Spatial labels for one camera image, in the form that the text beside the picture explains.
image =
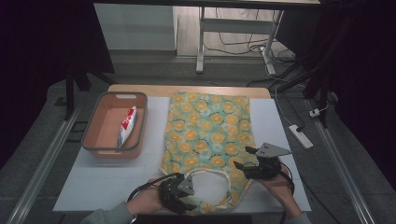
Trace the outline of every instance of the white and red package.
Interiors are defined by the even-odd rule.
[[[134,105],[128,110],[127,115],[123,119],[120,126],[118,147],[122,147],[126,139],[128,139],[129,135],[131,134],[132,129],[134,128],[134,122],[136,121],[136,112],[136,106]]]

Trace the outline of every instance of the floral fabric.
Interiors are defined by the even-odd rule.
[[[165,130],[166,150],[161,170],[165,174],[224,174],[229,188],[217,204],[193,196],[183,198],[197,208],[190,212],[209,214],[235,207],[249,185],[233,164],[257,165],[257,158],[245,151],[255,147],[251,131],[249,99],[177,91],[171,96]]]

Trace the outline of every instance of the wooden floor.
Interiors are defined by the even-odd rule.
[[[199,7],[178,7],[177,28],[177,56],[195,57],[199,41]],[[271,21],[273,10],[241,9],[241,8],[214,8],[205,9],[206,18],[222,18],[234,20]],[[257,47],[266,44],[268,35],[205,33],[205,56],[238,56],[261,57]],[[282,44],[275,42],[272,50],[274,54],[286,49]]]

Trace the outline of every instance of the person's left hand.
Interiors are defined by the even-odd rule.
[[[156,183],[155,186],[140,190],[132,200],[126,204],[131,214],[147,215],[165,209],[161,204],[160,193],[158,191],[158,186],[160,186],[161,182],[162,181]]]

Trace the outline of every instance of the person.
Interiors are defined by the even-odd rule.
[[[287,168],[282,165],[282,172],[288,174]],[[310,224],[306,213],[303,213],[294,200],[289,182],[285,177],[278,175],[270,180],[256,179],[265,186],[283,206],[287,220],[285,224]],[[139,191],[128,203],[120,203],[110,211],[98,209],[85,217],[80,224],[123,224],[131,223],[138,215],[149,215],[164,210],[159,198],[158,188],[152,186]]]

